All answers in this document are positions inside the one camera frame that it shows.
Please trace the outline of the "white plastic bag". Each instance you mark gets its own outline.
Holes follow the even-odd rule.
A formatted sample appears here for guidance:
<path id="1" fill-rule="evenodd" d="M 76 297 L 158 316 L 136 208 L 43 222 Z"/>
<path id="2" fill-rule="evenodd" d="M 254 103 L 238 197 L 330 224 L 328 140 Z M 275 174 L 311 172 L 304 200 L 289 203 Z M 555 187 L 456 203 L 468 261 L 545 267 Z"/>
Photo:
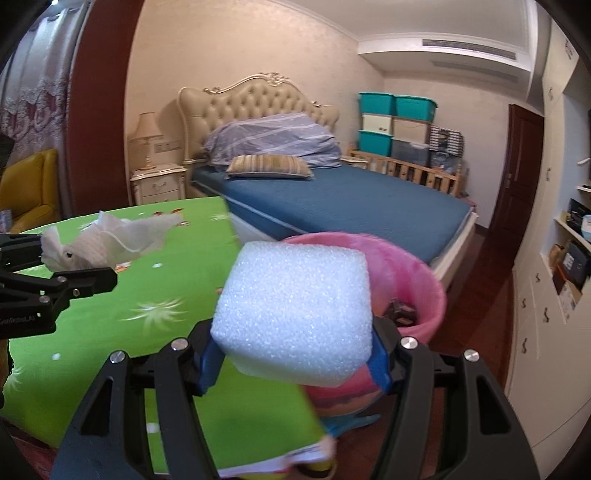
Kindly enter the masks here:
<path id="1" fill-rule="evenodd" d="M 114 269 L 161 249 L 167 233 L 183 222 L 178 213 L 137 220 L 100 212 L 70 243 L 63 244 L 56 226 L 41 234 L 41 261 L 52 272 Z"/>

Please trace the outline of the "large white foam block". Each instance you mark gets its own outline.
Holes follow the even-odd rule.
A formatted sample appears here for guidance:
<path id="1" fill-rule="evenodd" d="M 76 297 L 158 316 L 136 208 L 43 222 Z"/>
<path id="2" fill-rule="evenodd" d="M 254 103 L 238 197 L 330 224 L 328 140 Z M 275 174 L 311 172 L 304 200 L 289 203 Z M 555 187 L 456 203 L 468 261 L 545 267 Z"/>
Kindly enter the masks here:
<path id="1" fill-rule="evenodd" d="M 366 257 L 349 248 L 249 242 L 221 290 L 211 336 L 245 375 L 338 387 L 372 354 Z"/>

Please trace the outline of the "black small carton box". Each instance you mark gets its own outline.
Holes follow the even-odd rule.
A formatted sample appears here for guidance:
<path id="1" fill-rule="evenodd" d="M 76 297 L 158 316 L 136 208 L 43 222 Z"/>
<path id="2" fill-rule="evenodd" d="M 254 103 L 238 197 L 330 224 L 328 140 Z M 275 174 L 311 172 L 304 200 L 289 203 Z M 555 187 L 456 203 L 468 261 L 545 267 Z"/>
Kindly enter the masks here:
<path id="1" fill-rule="evenodd" d="M 415 307 L 398 299 L 391 300 L 384 313 L 384 318 L 391 320 L 399 328 L 411 327 L 418 322 Z"/>

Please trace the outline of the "pink lined trash bin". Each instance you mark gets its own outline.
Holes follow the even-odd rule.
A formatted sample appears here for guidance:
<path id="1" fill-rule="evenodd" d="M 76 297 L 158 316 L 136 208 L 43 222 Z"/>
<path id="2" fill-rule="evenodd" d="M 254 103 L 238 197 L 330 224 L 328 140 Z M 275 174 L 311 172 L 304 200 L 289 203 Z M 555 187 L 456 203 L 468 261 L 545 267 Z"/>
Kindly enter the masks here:
<path id="1" fill-rule="evenodd" d="M 375 315 L 383 317 L 394 300 L 415 308 L 417 321 L 402 333 L 427 344 L 441 326 L 447 308 L 443 284 L 431 268 L 406 250 L 368 234 L 322 232 L 287 238 L 291 244 L 337 246 L 359 250 L 366 256 L 370 275 L 370 303 Z M 383 395 L 383 390 L 363 366 L 344 384 L 335 388 L 304 388 L 322 418 L 359 413 Z"/>

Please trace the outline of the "cream nightstand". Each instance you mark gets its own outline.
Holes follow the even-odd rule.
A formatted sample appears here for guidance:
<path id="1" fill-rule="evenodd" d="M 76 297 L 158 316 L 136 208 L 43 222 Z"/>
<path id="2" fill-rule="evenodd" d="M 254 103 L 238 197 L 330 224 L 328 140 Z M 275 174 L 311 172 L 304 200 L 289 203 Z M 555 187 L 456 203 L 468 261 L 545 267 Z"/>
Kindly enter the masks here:
<path id="1" fill-rule="evenodd" d="M 135 170 L 130 178 L 135 204 L 183 200 L 186 173 L 186 168 L 177 164 L 161 164 L 149 170 Z"/>

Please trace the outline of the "bedside table lamp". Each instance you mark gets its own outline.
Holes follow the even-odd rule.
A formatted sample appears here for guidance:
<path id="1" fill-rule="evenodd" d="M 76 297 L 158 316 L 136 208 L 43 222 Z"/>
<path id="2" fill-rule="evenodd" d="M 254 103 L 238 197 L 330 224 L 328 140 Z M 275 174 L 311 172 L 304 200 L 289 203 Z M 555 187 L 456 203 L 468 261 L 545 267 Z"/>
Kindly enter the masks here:
<path id="1" fill-rule="evenodd" d="M 152 161 L 152 142 L 160 139 L 162 133 L 153 111 L 139 115 L 136 128 L 128 141 L 128 162 L 132 172 L 149 171 L 155 168 Z"/>

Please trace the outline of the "striped brown pillow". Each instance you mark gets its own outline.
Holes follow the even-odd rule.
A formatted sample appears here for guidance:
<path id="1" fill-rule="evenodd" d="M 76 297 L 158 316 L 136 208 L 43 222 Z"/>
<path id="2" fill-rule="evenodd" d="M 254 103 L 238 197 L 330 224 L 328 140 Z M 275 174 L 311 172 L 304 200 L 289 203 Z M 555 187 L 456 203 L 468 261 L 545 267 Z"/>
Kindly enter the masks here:
<path id="1" fill-rule="evenodd" d="M 287 155 L 240 155 L 225 171 L 229 178 L 301 179 L 314 178 L 311 168 L 301 158 Z"/>

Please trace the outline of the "lavender striped duvet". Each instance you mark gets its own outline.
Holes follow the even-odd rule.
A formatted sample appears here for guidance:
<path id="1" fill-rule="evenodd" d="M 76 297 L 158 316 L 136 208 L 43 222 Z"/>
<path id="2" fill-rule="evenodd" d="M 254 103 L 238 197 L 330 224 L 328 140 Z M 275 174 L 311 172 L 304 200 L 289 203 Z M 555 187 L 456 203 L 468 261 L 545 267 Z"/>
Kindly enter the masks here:
<path id="1" fill-rule="evenodd" d="M 222 169 L 240 155 L 294 156 L 311 168 L 339 167 L 342 156 L 335 136 L 305 113 L 232 121 L 207 137 L 204 151 Z"/>

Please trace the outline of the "teal storage bin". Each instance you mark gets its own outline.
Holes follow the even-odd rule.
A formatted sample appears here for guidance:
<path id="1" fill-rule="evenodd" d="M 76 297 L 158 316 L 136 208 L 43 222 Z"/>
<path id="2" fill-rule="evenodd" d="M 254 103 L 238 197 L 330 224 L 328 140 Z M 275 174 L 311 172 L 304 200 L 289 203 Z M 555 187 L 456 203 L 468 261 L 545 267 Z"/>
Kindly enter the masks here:
<path id="1" fill-rule="evenodd" d="M 438 104 L 430 98 L 407 95 L 396 96 L 397 117 L 432 123 L 437 109 Z"/>
<path id="2" fill-rule="evenodd" d="M 394 116 L 396 114 L 396 96 L 384 92 L 361 92 L 359 107 L 362 114 Z"/>
<path id="3" fill-rule="evenodd" d="M 367 130 L 359 131 L 359 150 L 389 157 L 392 152 L 393 137 L 390 134 Z"/>

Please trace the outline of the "beige storage bin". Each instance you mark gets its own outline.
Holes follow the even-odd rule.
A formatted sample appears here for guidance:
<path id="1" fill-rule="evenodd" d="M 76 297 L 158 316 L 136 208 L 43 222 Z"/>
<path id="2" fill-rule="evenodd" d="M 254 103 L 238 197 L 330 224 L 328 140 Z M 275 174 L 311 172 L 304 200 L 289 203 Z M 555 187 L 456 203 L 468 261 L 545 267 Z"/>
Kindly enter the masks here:
<path id="1" fill-rule="evenodd" d="M 393 118 L 393 137 L 396 140 L 416 144 L 428 144 L 430 142 L 431 124 L 426 121 Z"/>

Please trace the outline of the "white storage bin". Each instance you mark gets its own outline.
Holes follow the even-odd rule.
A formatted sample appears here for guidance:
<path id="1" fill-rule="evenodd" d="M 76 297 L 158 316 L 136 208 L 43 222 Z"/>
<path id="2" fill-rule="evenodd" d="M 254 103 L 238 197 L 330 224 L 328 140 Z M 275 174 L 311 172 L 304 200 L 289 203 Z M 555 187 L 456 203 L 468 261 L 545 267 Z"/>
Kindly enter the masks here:
<path id="1" fill-rule="evenodd" d="M 390 115 L 363 113 L 362 129 L 368 132 L 393 135 L 393 117 Z"/>

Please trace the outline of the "teal storage bin top right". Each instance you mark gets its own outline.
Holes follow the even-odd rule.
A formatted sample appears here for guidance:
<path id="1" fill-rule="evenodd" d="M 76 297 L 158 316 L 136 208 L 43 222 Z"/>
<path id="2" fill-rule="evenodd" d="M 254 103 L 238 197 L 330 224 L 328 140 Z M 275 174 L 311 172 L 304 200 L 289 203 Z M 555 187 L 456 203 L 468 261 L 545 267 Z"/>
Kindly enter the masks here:
<path id="1" fill-rule="evenodd" d="M 438 104 L 430 98 L 407 95 L 396 96 L 397 117 L 432 123 L 437 109 Z"/>

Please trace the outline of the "teal storage bin top left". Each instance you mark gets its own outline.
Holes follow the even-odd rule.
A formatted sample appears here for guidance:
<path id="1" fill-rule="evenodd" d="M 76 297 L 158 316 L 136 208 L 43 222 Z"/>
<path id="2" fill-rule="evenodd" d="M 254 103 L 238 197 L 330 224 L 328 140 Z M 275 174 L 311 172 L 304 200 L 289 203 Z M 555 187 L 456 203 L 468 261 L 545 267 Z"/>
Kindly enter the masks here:
<path id="1" fill-rule="evenodd" d="M 362 114 L 394 116 L 396 114 L 396 96 L 384 92 L 361 92 L 359 107 Z"/>

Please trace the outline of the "dark red door frame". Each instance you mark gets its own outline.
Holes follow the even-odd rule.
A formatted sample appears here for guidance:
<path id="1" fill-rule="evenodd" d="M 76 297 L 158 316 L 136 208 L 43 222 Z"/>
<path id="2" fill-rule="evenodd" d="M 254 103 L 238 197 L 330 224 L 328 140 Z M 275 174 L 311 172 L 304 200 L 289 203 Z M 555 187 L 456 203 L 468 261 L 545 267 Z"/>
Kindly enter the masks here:
<path id="1" fill-rule="evenodd" d="M 67 174 L 74 216 L 129 205 L 124 103 L 143 3 L 97 0 L 82 28 L 69 87 Z"/>

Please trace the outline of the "wooden crib rail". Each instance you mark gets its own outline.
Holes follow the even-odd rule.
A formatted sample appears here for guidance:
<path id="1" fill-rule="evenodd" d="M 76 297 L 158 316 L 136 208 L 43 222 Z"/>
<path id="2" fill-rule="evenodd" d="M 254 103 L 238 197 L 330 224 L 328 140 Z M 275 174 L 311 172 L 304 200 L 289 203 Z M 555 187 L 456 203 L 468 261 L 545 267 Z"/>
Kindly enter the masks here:
<path id="1" fill-rule="evenodd" d="M 342 155 L 341 160 L 349 166 L 410 181 L 455 198 L 462 197 L 464 175 L 460 170 L 451 174 L 440 168 L 422 166 L 359 150 L 349 150 L 348 154 Z"/>

